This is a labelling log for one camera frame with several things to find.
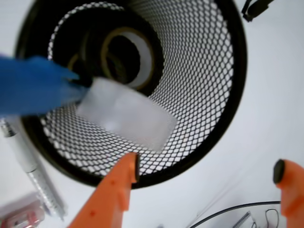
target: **black wire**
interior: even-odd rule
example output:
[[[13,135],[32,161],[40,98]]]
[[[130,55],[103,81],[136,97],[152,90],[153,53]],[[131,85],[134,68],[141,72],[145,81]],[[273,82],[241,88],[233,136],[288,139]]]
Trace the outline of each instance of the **black wire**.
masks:
[[[201,221],[195,223],[193,226],[189,227],[189,228],[195,228],[197,226],[199,226],[200,224],[208,221],[209,219],[212,219],[218,215],[221,215],[225,212],[231,211],[231,210],[235,210],[235,209],[239,209],[239,208],[246,208],[246,207],[252,207],[252,206],[259,206],[259,205],[270,205],[270,204],[281,204],[281,201],[268,201],[268,202],[257,202],[257,203],[247,203],[247,204],[242,204],[242,205],[237,205],[231,208],[227,208],[224,210],[221,210],[217,213],[214,213],[213,215],[210,215],[204,219],[202,219]]]
[[[267,228],[269,228],[269,221],[268,221],[268,218],[267,218],[267,212],[270,211],[270,210],[275,210],[276,211],[277,224],[276,224],[275,228],[278,228],[279,227],[279,222],[280,222],[280,216],[279,216],[279,212],[276,209],[268,209],[268,210],[265,211],[265,217],[266,217],[266,221],[267,221]]]

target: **orange plastic tip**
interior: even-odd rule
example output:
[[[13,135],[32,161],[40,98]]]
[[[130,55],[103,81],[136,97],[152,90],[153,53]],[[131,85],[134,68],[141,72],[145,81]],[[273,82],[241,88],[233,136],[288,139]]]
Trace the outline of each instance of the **orange plastic tip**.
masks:
[[[293,161],[279,160],[274,182],[282,191],[281,213],[287,217],[287,228],[304,227],[304,169]]]
[[[136,183],[137,154],[123,156],[97,186],[69,228],[121,228]]]

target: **gloved hand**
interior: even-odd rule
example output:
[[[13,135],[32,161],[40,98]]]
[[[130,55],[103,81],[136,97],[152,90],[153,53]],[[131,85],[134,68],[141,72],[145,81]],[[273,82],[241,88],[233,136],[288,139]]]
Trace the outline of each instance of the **gloved hand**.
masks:
[[[0,57],[0,115],[43,114],[81,100],[87,88],[78,75],[42,57]]]

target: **black rubber tip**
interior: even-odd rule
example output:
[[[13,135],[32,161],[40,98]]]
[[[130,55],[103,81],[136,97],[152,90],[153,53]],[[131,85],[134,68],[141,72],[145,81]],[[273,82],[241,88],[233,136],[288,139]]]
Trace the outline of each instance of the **black rubber tip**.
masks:
[[[135,161],[135,179],[139,182],[139,164],[141,162],[141,156],[139,153],[136,154],[136,161]]]
[[[280,159],[276,162],[274,167],[274,183],[278,184],[281,182],[285,171],[285,162]]]

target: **silver pen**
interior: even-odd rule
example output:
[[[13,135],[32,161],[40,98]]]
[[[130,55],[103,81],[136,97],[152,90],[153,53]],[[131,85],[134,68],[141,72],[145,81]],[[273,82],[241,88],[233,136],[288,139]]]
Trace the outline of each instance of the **silver pen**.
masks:
[[[4,118],[0,119],[0,128],[10,147],[14,151],[19,164],[36,187],[50,214],[63,220],[64,210],[58,204],[43,173],[39,169],[39,165],[33,153],[24,142],[22,135]]]

